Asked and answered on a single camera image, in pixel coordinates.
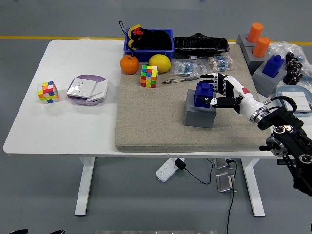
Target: gray block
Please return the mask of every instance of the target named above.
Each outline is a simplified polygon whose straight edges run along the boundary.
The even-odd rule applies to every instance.
[[[240,48],[242,47],[250,47],[250,46],[255,46],[256,43],[252,43],[247,41],[247,36],[248,33],[243,33],[243,34],[238,34],[238,38],[236,40],[236,44],[238,44],[240,46]]]
[[[263,64],[270,59],[268,52],[262,58],[258,58],[253,55],[254,46],[243,47],[242,52],[249,70],[250,75],[253,75],[254,72]]]
[[[188,89],[185,102],[184,125],[201,128],[212,128],[216,116],[216,108],[195,107],[194,94],[195,90]]]
[[[272,78],[264,73],[262,73],[265,65],[264,62],[252,75],[254,86],[258,93],[265,96],[266,98],[273,92],[277,87],[279,82],[284,78],[286,74],[285,69],[279,69],[277,75]]]

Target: orange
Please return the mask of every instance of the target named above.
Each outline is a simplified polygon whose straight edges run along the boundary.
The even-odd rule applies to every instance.
[[[120,67],[124,73],[132,75],[139,69],[138,59],[135,56],[125,55],[120,60]]]

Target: orange cylinder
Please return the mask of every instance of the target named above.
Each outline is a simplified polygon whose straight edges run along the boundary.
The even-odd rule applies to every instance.
[[[271,40],[267,37],[259,37],[257,44],[253,49],[253,55],[258,58],[262,58],[267,52]]]
[[[252,27],[247,36],[247,41],[251,43],[256,43],[260,37],[260,34],[263,30],[263,25],[261,23],[253,23]]]

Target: clear plastic bag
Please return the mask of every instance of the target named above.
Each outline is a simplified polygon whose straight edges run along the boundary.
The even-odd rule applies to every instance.
[[[309,64],[302,47],[295,44],[289,44],[285,41],[280,41],[271,43],[268,49],[270,56],[280,55],[284,60],[288,52],[292,52],[294,56],[298,58],[298,62],[302,64],[300,70],[302,78],[299,80],[298,85],[303,86],[312,92],[312,65]],[[283,67],[286,70],[286,62],[284,62]]]
[[[170,74],[172,76],[192,76],[198,77],[207,73],[207,66],[205,60],[197,59],[171,59]]]
[[[228,55],[211,56],[207,60],[213,72],[225,72],[235,69],[233,60]]]
[[[308,63],[307,57],[305,56],[302,48],[295,44],[289,44],[285,41],[271,43],[268,48],[268,53],[272,55],[280,55],[282,59],[285,59],[285,56],[288,52],[292,52],[296,58],[298,58],[301,64]]]

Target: rubik's cube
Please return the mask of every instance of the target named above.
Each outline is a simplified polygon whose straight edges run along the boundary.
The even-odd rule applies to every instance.
[[[53,81],[38,84],[37,95],[43,104],[57,102],[59,100],[59,92]]]
[[[156,88],[158,77],[158,70],[156,66],[142,66],[141,72],[141,86],[149,87],[149,88]]]

